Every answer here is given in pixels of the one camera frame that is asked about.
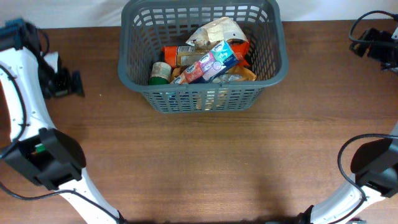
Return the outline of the green lid spice jar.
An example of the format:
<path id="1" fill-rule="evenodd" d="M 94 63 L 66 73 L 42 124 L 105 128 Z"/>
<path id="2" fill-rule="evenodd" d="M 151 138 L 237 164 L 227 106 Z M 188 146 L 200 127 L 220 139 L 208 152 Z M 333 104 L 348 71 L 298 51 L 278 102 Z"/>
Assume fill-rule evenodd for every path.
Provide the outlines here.
<path id="1" fill-rule="evenodd" d="M 165 62 L 156 62 L 153 64 L 149 85 L 166 85 L 170 83 L 172 67 Z"/>

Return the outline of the grey plastic basket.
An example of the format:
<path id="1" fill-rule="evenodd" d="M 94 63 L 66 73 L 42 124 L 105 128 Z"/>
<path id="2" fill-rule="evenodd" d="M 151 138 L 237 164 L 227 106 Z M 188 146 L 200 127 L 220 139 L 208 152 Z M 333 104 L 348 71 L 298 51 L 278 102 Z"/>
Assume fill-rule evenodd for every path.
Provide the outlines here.
<path id="1" fill-rule="evenodd" d="M 236 21 L 250 41 L 253 82 L 150 85 L 165 46 L 183 45 L 199 27 L 221 17 Z M 163 113 L 241 111 L 289 70 L 280 8 L 275 0 L 129 1 L 121 13 L 118 75 Z"/>

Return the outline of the orange cracker package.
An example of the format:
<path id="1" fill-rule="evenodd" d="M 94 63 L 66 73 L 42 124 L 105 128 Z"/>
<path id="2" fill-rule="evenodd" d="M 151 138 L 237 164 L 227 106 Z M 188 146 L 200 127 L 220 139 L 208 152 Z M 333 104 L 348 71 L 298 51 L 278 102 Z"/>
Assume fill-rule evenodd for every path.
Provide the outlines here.
<path id="1" fill-rule="evenodd" d="M 244 58 L 249 51 L 250 42 L 232 42 L 232 50 L 239 59 L 238 65 L 248 67 L 249 63 Z M 172 68 L 189 66 L 207 54 L 209 50 L 194 46 L 165 46 L 160 54 L 161 60 Z"/>

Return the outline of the orange snack bag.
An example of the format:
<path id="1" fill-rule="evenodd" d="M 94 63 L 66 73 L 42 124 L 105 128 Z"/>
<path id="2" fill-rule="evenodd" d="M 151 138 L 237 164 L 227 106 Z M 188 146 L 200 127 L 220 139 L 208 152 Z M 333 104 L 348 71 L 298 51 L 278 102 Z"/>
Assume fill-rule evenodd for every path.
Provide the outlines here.
<path id="1" fill-rule="evenodd" d="M 233 67 L 218 66 L 214 64 L 202 68 L 199 64 L 187 67 L 185 70 L 180 68 L 178 76 L 173 74 L 174 79 L 171 84 L 193 84 L 193 83 L 229 83 L 241 81 L 255 81 L 257 76 L 249 69 L 235 65 Z"/>

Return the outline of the tissue pocket pack bundle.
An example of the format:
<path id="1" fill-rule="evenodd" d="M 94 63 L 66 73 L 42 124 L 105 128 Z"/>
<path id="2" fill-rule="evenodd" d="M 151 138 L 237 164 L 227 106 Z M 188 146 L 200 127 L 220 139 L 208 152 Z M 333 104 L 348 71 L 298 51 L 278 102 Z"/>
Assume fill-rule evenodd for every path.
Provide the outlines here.
<path id="1" fill-rule="evenodd" d="M 243 56 L 233 51 L 225 40 L 215 45 L 191 66 L 187 67 L 170 83 L 182 85 L 184 83 L 209 83 L 233 68 Z"/>

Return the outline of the beige powder bag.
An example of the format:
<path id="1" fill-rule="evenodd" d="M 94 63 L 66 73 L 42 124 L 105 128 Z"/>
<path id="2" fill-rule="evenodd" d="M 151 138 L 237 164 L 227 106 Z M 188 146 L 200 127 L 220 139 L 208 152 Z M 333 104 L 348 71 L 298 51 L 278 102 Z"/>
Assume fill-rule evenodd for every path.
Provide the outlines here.
<path id="1" fill-rule="evenodd" d="M 240 26 L 229 17 L 221 17 L 198 28 L 185 42 L 201 49 L 212 49 L 221 41 L 248 42 Z"/>

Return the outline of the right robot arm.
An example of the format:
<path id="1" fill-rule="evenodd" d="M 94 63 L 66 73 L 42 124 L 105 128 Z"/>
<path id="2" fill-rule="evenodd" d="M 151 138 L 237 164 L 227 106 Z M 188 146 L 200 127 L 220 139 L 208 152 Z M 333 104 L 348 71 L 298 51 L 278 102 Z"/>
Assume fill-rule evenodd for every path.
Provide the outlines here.
<path id="1" fill-rule="evenodd" d="M 341 165 L 343 151 L 355 140 L 376 138 L 360 146 L 351 161 L 351 174 Z M 364 223 L 355 216 L 370 205 L 397 194 L 397 127 L 390 134 L 362 134 L 349 139 L 338 153 L 344 183 L 321 203 L 312 205 L 292 223 Z"/>

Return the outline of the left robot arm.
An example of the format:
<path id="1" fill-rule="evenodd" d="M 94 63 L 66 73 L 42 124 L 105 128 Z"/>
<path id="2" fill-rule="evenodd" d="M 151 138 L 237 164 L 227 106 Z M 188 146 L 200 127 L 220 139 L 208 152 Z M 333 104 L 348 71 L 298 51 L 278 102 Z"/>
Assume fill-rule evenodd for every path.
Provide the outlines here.
<path id="1" fill-rule="evenodd" d="M 23 19 L 1 27 L 1 86 L 9 112 L 10 145 L 1 159 L 28 181 L 44 186 L 41 198 L 62 196 L 87 223 L 127 223 L 91 181 L 77 140 L 59 131 L 45 100 L 85 95 L 80 73 L 43 49 L 46 33 Z"/>

